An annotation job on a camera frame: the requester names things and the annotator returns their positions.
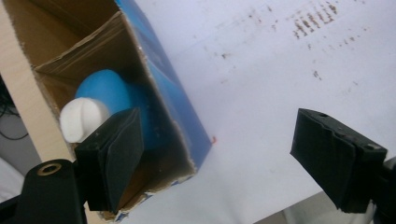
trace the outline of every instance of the cardboard box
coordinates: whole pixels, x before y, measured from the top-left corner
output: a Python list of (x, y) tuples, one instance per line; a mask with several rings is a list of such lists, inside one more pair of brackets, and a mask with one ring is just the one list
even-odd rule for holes
[[(37, 85), (58, 119), (90, 73), (113, 69), (128, 81), (148, 86), (162, 105), (174, 133), (170, 144), (148, 152), (124, 193), (121, 220), (156, 192), (193, 176), (211, 147), (186, 93), (144, 14), (134, 1), (5, 0), (21, 48)], [(75, 145), (70, 145), (73, 154)]]

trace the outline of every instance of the metal ring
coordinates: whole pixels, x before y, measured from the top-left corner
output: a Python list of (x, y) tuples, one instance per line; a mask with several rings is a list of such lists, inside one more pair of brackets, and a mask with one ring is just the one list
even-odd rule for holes
[(38, 171), (38, 175), (52, 175), (58, 172), (62, 168), (62, 165), (60, 163), (54, 162), (47, 164), (43, 167), (41, 167)]

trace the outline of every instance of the red mark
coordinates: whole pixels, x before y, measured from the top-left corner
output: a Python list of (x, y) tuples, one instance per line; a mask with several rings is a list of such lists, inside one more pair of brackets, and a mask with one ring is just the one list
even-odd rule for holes
[(212, 145), (216, 144), (218, 142), (218, 139), (216, 138), (216, 136), (212, 137)]

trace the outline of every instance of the white table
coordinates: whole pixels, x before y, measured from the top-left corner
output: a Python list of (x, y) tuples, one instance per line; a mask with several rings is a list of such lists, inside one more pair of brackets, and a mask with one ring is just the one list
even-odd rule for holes
[(136, 2), (217, 142), (124, 223), (253, 223), (319, 192), (289, 154), (299, 107), (396, 156), (394, 1)]

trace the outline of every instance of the white bottle cap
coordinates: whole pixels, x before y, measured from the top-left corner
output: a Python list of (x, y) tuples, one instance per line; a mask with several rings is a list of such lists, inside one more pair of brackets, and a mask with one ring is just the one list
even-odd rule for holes
[(91, 98), (72, 100), (61, 111), (61, 130), (69, 143), (81, 143), (110, 117), (106, 106)]

